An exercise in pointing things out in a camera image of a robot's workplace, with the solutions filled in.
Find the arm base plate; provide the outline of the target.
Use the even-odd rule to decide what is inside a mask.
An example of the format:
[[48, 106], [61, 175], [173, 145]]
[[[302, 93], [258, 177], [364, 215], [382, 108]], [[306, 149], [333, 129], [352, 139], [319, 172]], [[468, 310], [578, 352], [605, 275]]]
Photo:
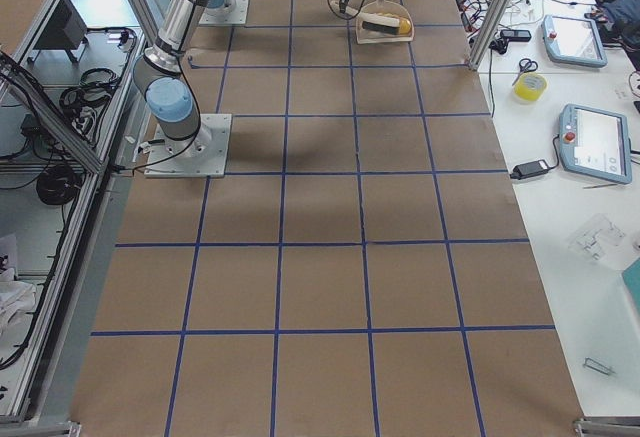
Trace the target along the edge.
[[162, 143], [150, 148], [144, 174], [154, 178], [223, 177], [231, 129], [231, 114], [202, 114], [200, 131], [190, 144], [189, 139], [167, 139], [157, 124], [154, 138]]
[[199, 24], [201, 26], [244, 25], [249, 0], [209, 0]]

